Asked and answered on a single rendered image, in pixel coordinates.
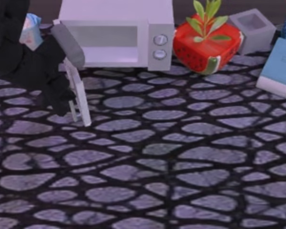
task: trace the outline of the plastic bag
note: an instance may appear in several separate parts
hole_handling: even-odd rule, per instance
[[[35,50],[42,43],[42,37],[39,30],[41,18],[28,13],[25,19],[19,42],[27,45],[31,50]]]

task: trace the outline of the cobblestone floor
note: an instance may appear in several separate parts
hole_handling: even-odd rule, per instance
[[[202,78],[81,72],[93,124],[0,78],[0,229],[286,229],[286,100],[268,52]]]

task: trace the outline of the white base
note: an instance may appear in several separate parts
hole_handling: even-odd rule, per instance
[[[256,87],[286,98],[286,85],[278,81],[271,80],[264,76],[259,76]]]
[[[82,47],[84,67],[129,67],[138,65],[137,47]]]

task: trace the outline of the white microwave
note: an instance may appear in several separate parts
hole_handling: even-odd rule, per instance
[[[82,47],[84,67],[171,67],[172,0],[62,0],[58,21]]]

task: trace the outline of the dial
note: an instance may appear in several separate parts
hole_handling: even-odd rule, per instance
[[[153,57],[157,60],[163,60],[166,57],[166,51],[156,50],[153,52]]]
[[[153,42],[156,44],[156,45],[165,45],[167,43],[168,39],[167,39],[167,36],[165,35],[158,35],[158,36],[155,36],[153,38]]]

